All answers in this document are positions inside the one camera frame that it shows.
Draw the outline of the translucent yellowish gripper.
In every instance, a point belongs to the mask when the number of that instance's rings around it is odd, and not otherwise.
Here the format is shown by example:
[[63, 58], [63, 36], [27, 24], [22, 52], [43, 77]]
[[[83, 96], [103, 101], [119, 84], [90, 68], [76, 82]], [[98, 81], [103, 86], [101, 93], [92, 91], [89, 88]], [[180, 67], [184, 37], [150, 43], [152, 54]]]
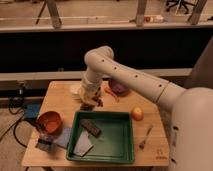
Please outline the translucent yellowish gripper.
[[84, 87], [79, 89], [79, 97], [87, 105], [97, 106], [97, 100], [100, 97], [99, 91], [88, 91]]

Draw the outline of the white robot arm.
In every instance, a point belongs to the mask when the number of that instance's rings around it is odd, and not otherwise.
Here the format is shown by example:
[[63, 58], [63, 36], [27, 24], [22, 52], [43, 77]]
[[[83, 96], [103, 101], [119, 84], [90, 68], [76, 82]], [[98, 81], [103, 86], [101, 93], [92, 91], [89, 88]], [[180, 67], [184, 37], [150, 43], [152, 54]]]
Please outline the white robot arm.
[[172, 114], [168, 171], [213, 171], [213, 89], [185, 89], [114, 60], [108, 46], [84, 56], [80, 98], [93, 104], [92, 93], [108, 75]]

